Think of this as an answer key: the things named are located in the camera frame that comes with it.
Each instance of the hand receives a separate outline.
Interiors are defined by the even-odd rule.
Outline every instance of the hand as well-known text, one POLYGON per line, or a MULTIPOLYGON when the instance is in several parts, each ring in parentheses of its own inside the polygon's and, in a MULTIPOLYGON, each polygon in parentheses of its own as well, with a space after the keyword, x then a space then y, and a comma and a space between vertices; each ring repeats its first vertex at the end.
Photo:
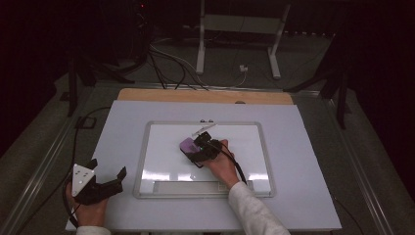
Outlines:
MULTIPOLYGON (((234 158, 234 155, 230 153, 227 149, 228 141, 222 140, 222 151, 234 158)), ((217 155, 214 160, 207 160, 202 162, 202 164, 210 169, 213 175, 226 184, 228 189, 231 189, 236 183, 239 182, 239 178, 236 174, 235 165, 229 158, 224 155, 222 152, 217 155)))
POLYGON ((71 194, 72 184, 67 185, 67 198, 75 208, 76 218, 79 226, 99 226, 103 227, 105 222, 105 212, 107 209, 108 199, 97 204, 85 206, 79 205, 71 194))

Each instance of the wire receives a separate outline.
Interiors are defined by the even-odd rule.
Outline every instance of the wire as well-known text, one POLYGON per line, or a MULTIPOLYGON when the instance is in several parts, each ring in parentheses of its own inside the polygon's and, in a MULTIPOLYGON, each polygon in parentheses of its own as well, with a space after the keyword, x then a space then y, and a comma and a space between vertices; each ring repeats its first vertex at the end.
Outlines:
POLYGON ((158 52, 158 53, 160 53, 160 54, 163 54, 163 55, 166 55, 166 56, 168 56, 168 57, 171 57, 171 58, 174 58, 174 59, 176 59, 176 60, 180 60, 180 61, 182 61, 182 62, 184 62, 184 63, 186 63, 186 65, 188 65, 192 70, 193 70, 193 72, 194 72, 194 74, 196 75, 196 78, 198 79, 198 81, 199 82, 197 82, 202 88, 204 88, 204 86, 206 86, 206 87, 209 87, 209 85, 207 85, 207 84, 205 84, 204 82, 202 82, 201 81, 201 79, 199 78, 199 76, 198 76, 198 74, 196 73, 196 69, 189 63, 189 62, 187 62, 186 60, 184 60, 184 59, 182 59, 182 58, 180 58, 180 57, 176 57, 176 56, 173 56, 173 55, 170 55, 170 54, 167 54, 167 53, 165 53, 165 52, 163 52, 163 51, 161 51, 161 50, 159 50, 159 49, 157 49, 156 47, 154 47, 153 45, 151 45, 150 44, 150 47, 151 48, 153 48, 153 50, 155 50, 155 52, 158 52))
POLYGON ((160 50, 158 50, 158 49, 156 49, 154 46, 151 46, 152 48, 153 48, 153 50, 150 50, 150 52, 151 53, 158 53, 158 54, 160 54, 160 55, 162 55, 162 56, 164 56, 166 59, 169 59, 169 60, 171 60, 171 61, 174 61, 174 62, 176 62, 177 64, 179 64, 181 67, 182 67, 182 69, 184 69, 186 72, 188 72, 189 73, 189 75, 192 77, 192 79, 199 85, 199 86, 201 86, 203 89, 205 89, 205 90, 208 90, 205 86, 207 86, 208 87, 208 85, 206 85, 205 83, 203 83, 200 79, 199 79, 199 77, 198 77, 198 75, 196 74, 196 77, 198 78, 198 79, 196 79, 193 75, 192 75, 192 72, 190 72, 189 71, 189 69, 185 66, 185 65, 183 65, 182 63, 180 63, 178 60, 181 60, 181 61, 183 61, 183 62, 185 62, 188 66, 190 66, 193 70, 194 70, 194 72, 196 73, 196 71, 195 71, 195 69, 192 67, 192 65, 190 65, 187 61, 185 61, 184 59, 181 59, 181 58, 178 58, 178 57, 175 57, 175 56, 172 56, 172 55, 170 55, 170 54, 167 54, 167 53, 165 53, 165 52, 162 52, 162 51, 160 51, 160 50))
POLYGON ((153 62, 153 68, 155 69, 155 72, 156 72, 157 78, 159 79, 159 82, 160 82, 160 84, 161 84, 161 86, 162 86, 162 89, 166 89, 166 88, 165 88, 165 85, 164 85, 164 80, 162 79, 161 71, 158 69, 158 66, 157 66, 157 64, 156 64, 156 61, 155 61, 155 59, 154 59, 153 55, 152 55, 152 54, 149 54, 149 55, 150 55, 150 59, 151 59, 151 60, 152 60, 152 62, 153 62))
MULTIPOLYGON (((218 141, 225 149, 228 151, 228 153, 231 153, 226 145, 224 145, 222 142, 218 141)), ((241 166, 235 161, 235 158, 230 156, 228 153, 223 151, 222 149, 217 148, 213 144, 206 142, 206 144, 210 145, 213 149, 219 151, 220 153, 224 154, 235 166, 235 168, 238 170, 239 176, 241 176, 241 180, 248 185, 247 179, 245 178, 244 173, 242 172, 241 166)))
POLYGON ((348 209, 345 207, 345 205, 343 205, 335 196, 333 196, 333 194, 329 191, 330 196, 332 196, 332 198, 345 210, 345 212, 348 214, 348 216, 350 216, 350 218, 354 221, 354 223, 357 225, 357 227, 360 230, 360 233, 362 235, 364 235, 363 233, 363 229, 360 227, 359 223, 357 222, 357 220, 354 218, 354 216, 351 214, 350 211, 348 211, 348 209))
POLYGON ((73 146, 72 146, 72 154, 71 154, 71 159, 70 159, 70 167, 67 170, 65 177, 63 179, 61 179, 61 181, 58 183, 58 185, 52 190, 52 192, 46 197, 45 200, 43 200, 43 202, 33 211, 33 213, 31 215, 29 215, 26 219, 26 221, 22 224, 21 228, 16 232, 16 234, 20 234, 22 233, 22 231, 24 230, 24 228, 28 225, 28 223, 34 218, 34 216, 46 205, 46 203, 52 198, 52 196, 56 193, 56 191, 61 187, 61 185, 67 180, 68 175, 70 173, 70 171, 72 170, 74 161, 75 161, 75 150, 76 150, 76 139, 77 139, 77 135, 78 135, 78 131, 79 131, 79 127, 82 123, 84 123, 86 121, 87 118, 89 118, 90 115, 102 111, 102 110, 106 110, 106 109, 110 109, 111 107, 103 107, 103 108, 99 108, 96 110, 93 110, 91 112, 89 112, 85 117, 81 118, 75 125, 76 129, 75 129, 75 134, 74 134, 74 140, 73 140, 73 146))
POLYGON ((176 89, 177 89, 177 88, 178 88, 181 84, 185 84, 185 85, 187 85, 188 87, 190 87, 190 88, 192 88, 192 89, 196 90, 196 88, 192 87, 191 85, 189 85, 189 84, 187 84, 187 83, 184 83, 184 79, 186 78, 186 71, 185 71, 184 66, 183 66, 181 63, 179 63, 178 61, 176 61, 176 60, 174 60, 174 59, 172 59, 172 58, 169 58, 169 57, 166 57, 166 56, 161 56, 161 55, 159 55, 159 54, 155 54, 154 56, 156 56, 156 57, 160 57, 160 58, 164 58, 164 59, 168 59, 168 60, 171 60, 171 61, 174 61, 174 62, 176 62, 176 63, 177 63, 177 65, 178 65, 178 66, 180 66, 180 68, 182 69, 183 75, 182 75, 182 77, 181 77, 180 81, 174 81, 174 80, 169 79, 168 77, 166 77, 164 74, 162 74, 162 72, 161 72, 160 68, 158 68, 156 65, 151 65, 151 64, 149 63, 149 65, 150 65, 150 66, 154 67, 154 68, 155 68, 155 70, 158 70, 158 71, 159 71, 159 73, 161 74, 161 76, 162 76, 164 79, 166 79, 166 80, 168 80, 168 81, 171 81, 171 82, 173 82, 173 83, 176 83, 176 86, 174 87, 174 89, 175 89, 175 90, 176 90, 176 89))

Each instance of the black cable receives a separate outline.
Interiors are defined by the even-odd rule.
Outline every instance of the black cable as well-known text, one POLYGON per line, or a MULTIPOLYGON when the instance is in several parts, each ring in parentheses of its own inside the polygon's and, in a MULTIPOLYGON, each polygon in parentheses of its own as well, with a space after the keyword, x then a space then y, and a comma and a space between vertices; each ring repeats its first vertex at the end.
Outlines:
POLYGON ((71 170, 73 168, 74 161, 75 161, 76 139, 77 139, 77 134, 78 134, 80 125, 82 123, 84 123, 86 121, 86 119, 89 118, 89 116, 92 115, 92 114, 94 114, 95 112, 98 112, 98 111, 101 111, 101 110, 110 109, 110 108, 111 107, 103 107, 103 108, 99 108, 99 109, 93 110, 93 111, 89 112, 85 117, 81 118, 77 122, 77 124, 75 126, 75 134, 74 134, 74 140, 73 140, 73 146, 72 146, 72 154, 71 154, 71 160, 70 160, 70 167, 67 170, 67 172, 65 174, 65 177, 63 179, 61 179, 61 181, 59 182, 59 184, 52 190, 52 192, 48 195, 48 197, 46 197, 46 199, 43 200, 43 202, 37 207, 37 209, 34 210, 33 213, 27 217, 26 221, 22 224, 21 228, 16 232, 16 234, 22 233, 22 231, 24 230, 24 228, 34 218, 34 216, 46 205, 46 203, 52 198, 52 196, 61 187, 61 185, 64 184, 67 181, 68 175, 70 174, 70 172, 71 172, 71 170))
MULTIPOLYGON (((228 149, 228 147, 226 145, 224 145, 222 142, 219 142, 223 147, 226 148, 226 150, 231 153, 228 149)), ((239 176, 241 176, 241 180, 248 185, 247 183, 247 179, 245 178, 244 173, 242 172, 241 166, 235 161, 235 158, 233 158, 232 156, 230 156, 228 153, 226 153, 225 151, 223 151, 222 149, 217 148, 216 146, 212 145, 209 142, 205 142, 205 144, 208 144, 209 146, 211 146, 213 149, 219 151, 220 153, 224 154, 235 166, 235 168, 238 170, 239 176)))
MULTIPOLYGON (((171 58, 168 58, 168 57, 166 57, 166 56, 162 56, 162 55, 159 55, 159 54, 156 54, 156 55, 153 55, 153 56, 155 56, 155 57, 160 57, 160 58, 164 58, 164 59, 168 59, 168 60, 171 60, 171 58)), ((177 65, 182 69, 182 73, 183 73, 183 75, 182 75, 182 77, 180 78, 180 81, 174 81, 174 80, 172 80, 172 79, 169 79, 168 77, 166 77, 164 74, 162 74, 162 72, 161 72, 161 70, 160 70, 160 68, 158 68, 157 67, 157 65, 151 65, 151 66, 153 66, 155 69, 157 69, 157 70, 159 70, 159 73, 161 74, 161 76, 162 77, 164 77, 164 79, 166 79, 166 80, 168 80, 168 81, 171 81, 171 82, 173 82, 173 83, 175 83, 176 84, 176 86, 174 87, 174 90, 176 90, 181 84, 185 84, 185 85, 187 85, 188 87, 190 87, 190 88, 192 88, 192 89, 195 89, 194 87, 192 87, 192 86, 190 86, 189 84, 186 84, 186 83, 184 83, 183 81, 184 81, 184 79, 186 78, 186 71, 185 71, 185 68, 184 68, 184 65, 182 65, 182 64, 180 64, 180 63, 178 63, 177 61, 175 61, 176 63, 177 63, 177 65)))
POLYGON ((151 53, 157 53, 157 54, 160 54, 160 55, 163 55, 164 57, 166 57, 167 59, 169 59, 169 60, 171 60, 171 61, 174 61, 174 62, 176 62, 177 64, 180 64, 180 65, 182 65, 183 66, 183 68, 186 70, 186 72, 188 72, 189 73, 189 75, 192 77, 192 79, 193 79, 193 81, 195 81, 196 82, 196 84, 198 84, 200 87, 202 87, 203 89, 205 89, 205 90, 208 90, 207 88, 205 88, 204 87, 204 85, 203 84, 201 84, 193 75, 192 75, 192 73, 189 71, 189 69, 185 66, 185 65, 183 65, 181 62, 179 62, 179 61, 177 61, 174 57, 171 57, 170 55, 167 55, 167 54, 165 54, 165 53, 163 53, 163 52, 159 52, 159 51, 156 51, 156 50, 152 50, 152 49, 150 49, 150 52, 151 53))
POLYGON ((155 61, 155 59, 154 59, 154 57, 153 57, 153 55, 151 53, 149 55, 150 55, 150 59, 153 62, 153 66, 154 66, 154 69, 155 69, 157 78, 159 79, 159 82, 160 82, 160 84, 162 86, 162 89, 165 89, 164 81, 162 80, 161 75, 159 74, 160 70, 156 69, 158 67, 157 64, 156 64, 156 61, 155 61))
POLYGON ((345 212, 348 214, 348 216, 350 216, 350 218, 354 221, 354 223, 357 225, 357 227, 360 230, 360 233, 362 235, 364 235, 363 233, 363 229, 360 227, 359 223, 357 222, 357 220, 354 218, 354 216, 351 214, 350 211, 348 211, 348 209, 345 207, 345 205, 343 205, 335 196, 333 196, 333 194, 329 191, 330 196, 332 196, 333 200, 335 200, 344 210, 345 212))

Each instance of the black device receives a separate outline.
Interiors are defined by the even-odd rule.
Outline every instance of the black device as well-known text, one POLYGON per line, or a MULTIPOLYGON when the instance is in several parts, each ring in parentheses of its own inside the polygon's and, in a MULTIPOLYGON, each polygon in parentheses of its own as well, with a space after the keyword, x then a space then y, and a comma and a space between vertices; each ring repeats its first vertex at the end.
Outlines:
POLYGON ((218 140, 212 139, 206 131, 195 140, 187 138, 180 143, 180 150, 198 168, 203 167, 201 162, 215 159, 221 149, 222 144, 218 140))
POLYGON ((69 215, 69 221, 75 227, 78 227, 78 222, 73 216, 73 213, 70 211, 66 195, 68 183, 72 182, 71 194, 73 195, 75 201, 80 205, 85 206, 97 204, 104 199, 122 192, 122 180, 127 175, 126 168, 122 168, 116 176, 116 179, 100 184, 96 182, 96 175, 93 170, 97 165, 98 162, 96 159, 91 160, 86 167, 75 164, 73 167, 73 173, 68 176, 66 183, 64 184, 63 198, 65 208, 69 215))

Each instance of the white table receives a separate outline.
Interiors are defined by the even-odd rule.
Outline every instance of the white table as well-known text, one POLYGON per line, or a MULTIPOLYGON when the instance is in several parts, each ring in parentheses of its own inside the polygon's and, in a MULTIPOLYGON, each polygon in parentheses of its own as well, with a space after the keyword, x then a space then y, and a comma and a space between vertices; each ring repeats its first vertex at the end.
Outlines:
POLYGON ((120 231, 242 229, 226 199, 133 197, 147 122, 200 119, 260 122, 276 187, 275 197, 261 200, 291 231, 342 228, 297 106, 143 101, 114 102, 93 156, 99 164, 98 182, 114 179, 127 167, 124 191, 110 199, 106 227, 120 231))

